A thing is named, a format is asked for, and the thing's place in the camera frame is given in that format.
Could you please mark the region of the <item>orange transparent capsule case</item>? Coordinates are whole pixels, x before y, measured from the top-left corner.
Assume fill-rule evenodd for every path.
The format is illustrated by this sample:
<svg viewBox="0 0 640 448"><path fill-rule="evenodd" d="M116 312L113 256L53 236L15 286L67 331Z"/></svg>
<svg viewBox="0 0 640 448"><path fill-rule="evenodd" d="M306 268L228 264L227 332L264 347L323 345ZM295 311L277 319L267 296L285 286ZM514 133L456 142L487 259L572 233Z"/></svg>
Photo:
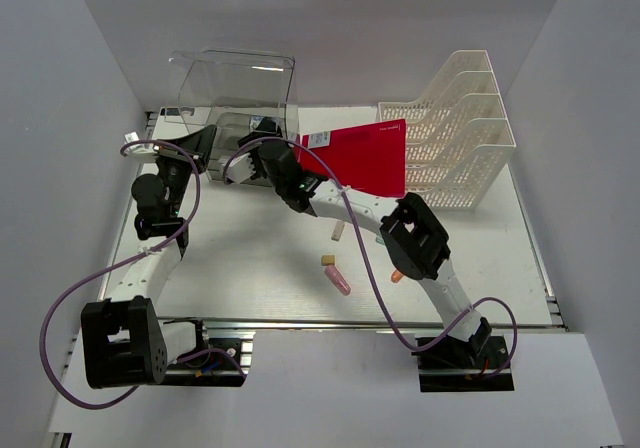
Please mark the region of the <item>orange transparent capsule case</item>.
<svg viewBox="0 0 640 448"><path fill-rule="evenodd" d="M400 271L394 271L391 275L391 281L393 283L398 283L403 277L404 275Z"/></svg>

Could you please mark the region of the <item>blue ink bottle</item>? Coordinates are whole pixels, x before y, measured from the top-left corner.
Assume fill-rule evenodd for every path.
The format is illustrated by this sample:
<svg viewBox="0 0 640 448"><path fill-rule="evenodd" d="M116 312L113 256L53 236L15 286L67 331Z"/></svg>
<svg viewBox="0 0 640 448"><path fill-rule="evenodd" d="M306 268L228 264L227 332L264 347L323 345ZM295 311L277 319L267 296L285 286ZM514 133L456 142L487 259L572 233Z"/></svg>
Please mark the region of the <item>blue ink bottle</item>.
<svg viewBox="0 0 640 448"><path fill-rule="evenodd" d="M257 130L265 119L264 116L250 115L248 118L248 127L250 131Z"/></svg>

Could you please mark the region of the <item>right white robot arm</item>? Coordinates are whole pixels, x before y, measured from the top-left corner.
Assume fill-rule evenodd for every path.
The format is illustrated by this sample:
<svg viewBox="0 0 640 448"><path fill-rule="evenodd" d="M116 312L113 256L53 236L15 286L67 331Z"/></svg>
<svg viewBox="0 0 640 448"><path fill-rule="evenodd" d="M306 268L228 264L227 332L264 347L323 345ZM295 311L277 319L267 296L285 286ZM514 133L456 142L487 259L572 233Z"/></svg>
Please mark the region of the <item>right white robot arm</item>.
<svg viewBox="0 0 640 448"><path fill-rule="evenodd" d="M488 353L491 327L463 289L451 260L449 235L419 195L385 198L344 185L312 149L286 138L250 134L222 162L222 177L240 184L269 181L292 210L353 226L356 239L368 231L382 238L394 268L416 281L445 325L440 341L453 358L472 367Z"/></svg>

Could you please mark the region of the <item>pink transparent capsule case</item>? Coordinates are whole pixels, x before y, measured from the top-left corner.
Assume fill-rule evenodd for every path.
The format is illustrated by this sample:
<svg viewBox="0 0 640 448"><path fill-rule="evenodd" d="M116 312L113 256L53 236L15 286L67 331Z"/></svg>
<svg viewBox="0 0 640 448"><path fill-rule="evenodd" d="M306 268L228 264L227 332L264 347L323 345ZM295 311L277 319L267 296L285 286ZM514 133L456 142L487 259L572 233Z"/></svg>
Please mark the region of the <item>pink transparent capsule case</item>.
<svg viewBox="0 0 640 448"><path fill-rule="evenodd" d="M351 287L335 265L327 265L324 273L342 295L350 295Z"/></svg>

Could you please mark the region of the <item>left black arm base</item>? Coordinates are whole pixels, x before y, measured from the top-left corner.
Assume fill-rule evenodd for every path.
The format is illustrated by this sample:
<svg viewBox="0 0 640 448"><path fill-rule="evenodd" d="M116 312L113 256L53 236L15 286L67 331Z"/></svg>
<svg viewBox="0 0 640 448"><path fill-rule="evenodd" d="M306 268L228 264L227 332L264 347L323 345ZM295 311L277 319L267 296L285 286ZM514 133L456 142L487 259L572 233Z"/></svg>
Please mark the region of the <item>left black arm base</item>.
<svg viewBox="0 0 640 448"><path fill-rule="evenodd" d="M195 327L195 347L180 354L169 365L162 385L240 388L248 373L241 361L242 339L211 337L202 320L189 319L189 322Z"/></svg>

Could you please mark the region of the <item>clear acrylic drawer organizer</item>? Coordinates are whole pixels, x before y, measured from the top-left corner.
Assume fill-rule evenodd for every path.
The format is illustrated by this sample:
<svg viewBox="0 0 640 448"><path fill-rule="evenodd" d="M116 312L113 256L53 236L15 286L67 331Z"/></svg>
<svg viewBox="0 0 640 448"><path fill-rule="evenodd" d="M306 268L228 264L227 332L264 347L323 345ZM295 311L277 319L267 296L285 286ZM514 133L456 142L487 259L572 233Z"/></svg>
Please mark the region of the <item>clear acrylic drawer organizer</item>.
<svg viewBox="0 0 640 448"><path fill-rule="evenodd" d="M249 133L250 115L274 118L284 138L298 138L294 57L246 49L175 51L168 73L165 118L189 133L217 127L207 168L211 181L222 180L223 162Z"/></svg>

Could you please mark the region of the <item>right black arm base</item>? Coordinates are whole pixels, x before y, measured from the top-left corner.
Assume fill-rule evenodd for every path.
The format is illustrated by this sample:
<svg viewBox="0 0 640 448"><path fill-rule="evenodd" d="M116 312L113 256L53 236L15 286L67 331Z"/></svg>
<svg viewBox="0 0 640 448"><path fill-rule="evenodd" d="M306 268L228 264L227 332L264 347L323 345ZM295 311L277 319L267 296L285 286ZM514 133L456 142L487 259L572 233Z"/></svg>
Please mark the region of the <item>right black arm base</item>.
<svg viewBox="0 0 640 448"><path fill-rule="evenodd" d="M507 362L508 349L503 336L491 336L475 358L444 339L430 350L414 352L417 358L421 393L511 392L515 385L511 368L495 376L493 372Z"/></svg>

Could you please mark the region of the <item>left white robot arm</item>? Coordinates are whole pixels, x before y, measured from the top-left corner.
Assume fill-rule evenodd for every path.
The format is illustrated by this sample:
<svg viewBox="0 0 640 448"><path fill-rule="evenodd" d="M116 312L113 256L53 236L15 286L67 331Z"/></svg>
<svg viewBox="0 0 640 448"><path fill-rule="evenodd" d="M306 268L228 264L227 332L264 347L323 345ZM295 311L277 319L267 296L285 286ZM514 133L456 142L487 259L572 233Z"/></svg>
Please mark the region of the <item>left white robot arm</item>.
<svg viewBox="0 0 640 448"><path fill-rule="evenodd" d="M199 180L210 160L216 128L170 140L126 138L122 152L157 170L131 186L136 204L138 250L110 295L81 312L85 373L93 389L159 385L169 366L182 359L199 367L211 355L203 324L187 318L162 322L155 305L189 244L190 220L180 208L191 180Z"/></svg>

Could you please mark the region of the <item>red plastic folder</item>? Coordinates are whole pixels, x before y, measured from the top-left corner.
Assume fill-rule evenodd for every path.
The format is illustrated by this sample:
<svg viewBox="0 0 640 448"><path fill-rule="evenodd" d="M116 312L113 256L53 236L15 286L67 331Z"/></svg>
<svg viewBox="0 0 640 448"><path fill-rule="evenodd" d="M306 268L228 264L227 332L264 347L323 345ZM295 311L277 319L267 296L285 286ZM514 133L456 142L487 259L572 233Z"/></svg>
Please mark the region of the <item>red plastic folder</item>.
<svg viewBox="0 0 640 448"><path fill-rule="evenodd" d="M401 198L406 191L406 121L403 119L302 136L294 153L301 166L372 195Z"/></svg>

